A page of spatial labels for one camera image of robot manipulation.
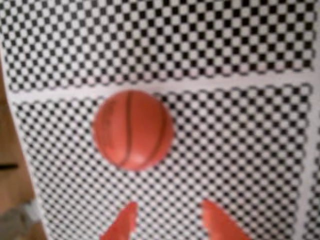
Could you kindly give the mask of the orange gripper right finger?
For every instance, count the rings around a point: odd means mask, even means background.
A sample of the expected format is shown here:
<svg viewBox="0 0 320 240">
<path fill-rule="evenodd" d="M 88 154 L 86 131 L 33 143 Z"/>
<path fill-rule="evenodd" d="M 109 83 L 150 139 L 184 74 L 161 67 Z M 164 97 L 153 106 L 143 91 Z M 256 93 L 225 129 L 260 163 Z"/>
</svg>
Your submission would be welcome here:
<svg viewBox="0 0 320 240">
<path fill-rule="evenodd" d="M 204 199 L 201 216 L 210 240 L 250 240 L 250 237 L 220 206 Z"/>
</svg>

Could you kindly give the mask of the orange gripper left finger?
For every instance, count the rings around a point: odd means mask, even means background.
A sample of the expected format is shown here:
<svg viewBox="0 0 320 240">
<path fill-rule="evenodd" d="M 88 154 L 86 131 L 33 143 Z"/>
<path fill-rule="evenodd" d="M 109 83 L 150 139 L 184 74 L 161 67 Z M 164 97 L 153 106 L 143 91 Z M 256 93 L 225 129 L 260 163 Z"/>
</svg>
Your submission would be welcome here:
<svg viewBox="0 0 320 240">
<path fill-rule="evenodd" d="M 100 240 L 129 240 L 137 225 L 138 204 L 129 202 L 123 207 L 109 228 L 99 237 Z"/>
</svg>

